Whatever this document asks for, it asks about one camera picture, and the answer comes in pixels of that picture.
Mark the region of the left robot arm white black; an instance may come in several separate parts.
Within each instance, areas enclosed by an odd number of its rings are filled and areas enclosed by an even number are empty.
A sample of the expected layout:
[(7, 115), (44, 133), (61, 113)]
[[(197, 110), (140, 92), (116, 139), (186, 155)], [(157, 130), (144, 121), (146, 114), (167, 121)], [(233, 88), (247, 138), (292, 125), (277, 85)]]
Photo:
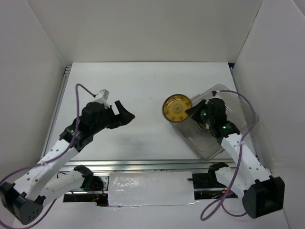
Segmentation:
[(116, 101), (115, 105), (118, 114), (102, 102), (86, 104), (81, 116), (65, 128), (55, 145), (35, 167), (28, 169), (26, 174), (13, 183), (5, 181), (1, 184), (0, 198), (4, 207), (22, 225), (32, 223), (45, 206), (68, 191), (76, 188), (92, 190), (94, 183), (103, 186), (102, 180), (84, 165), (76, 166), (56, 180), (52, 178), (93, 141), (95, 134), (105, 128), (115, 129), (127, 125), (135, 118), (120, 101)]

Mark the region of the yellow patterned plate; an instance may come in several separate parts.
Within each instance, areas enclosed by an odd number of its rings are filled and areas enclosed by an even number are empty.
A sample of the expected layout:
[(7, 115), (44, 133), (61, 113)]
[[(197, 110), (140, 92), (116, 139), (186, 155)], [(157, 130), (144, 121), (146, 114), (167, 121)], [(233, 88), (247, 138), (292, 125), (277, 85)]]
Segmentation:
[(167, 121), (179, 123), (189, 117), (186, 110), (192, 107), (192, 102), (186, 95), (173, 94), (164, 101), (162, 113)]

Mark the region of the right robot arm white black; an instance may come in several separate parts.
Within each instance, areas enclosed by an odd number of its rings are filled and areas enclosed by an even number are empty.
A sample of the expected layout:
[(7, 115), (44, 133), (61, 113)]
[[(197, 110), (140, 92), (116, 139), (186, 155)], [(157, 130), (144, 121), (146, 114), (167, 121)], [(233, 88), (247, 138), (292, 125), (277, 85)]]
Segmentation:
[(185, 112), (194, 121), (207, 124), (211, 135), (236, 163), (235, 170), (226, 163), (209, 166), (208, 183), (213, 187), (221, 184), (227, 187), (217, 207), (222, 207), (225, 198), (234, 193), (242, 201), (246, 214), (253, 219), (282, 210), (284, 181), (274, 177), (249, 149), (244, 142), (245, 134), (227, 119), (223, 99), (202, 100)]

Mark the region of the cream plate with dark patch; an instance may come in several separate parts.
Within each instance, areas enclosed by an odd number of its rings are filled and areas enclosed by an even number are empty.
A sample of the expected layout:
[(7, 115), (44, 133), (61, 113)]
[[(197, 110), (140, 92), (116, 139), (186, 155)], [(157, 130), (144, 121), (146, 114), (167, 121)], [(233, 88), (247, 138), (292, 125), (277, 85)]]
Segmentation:
[(203, 130), (203, 131), (206, 131), (206, 132), (210, 132), (210, 127), (209, 127), (209, 125), (206, 123), (206, 122), (197, 122), (196, 121), (196, 124), (197, 124), (197, 126), (201, 129), (201, 130)]

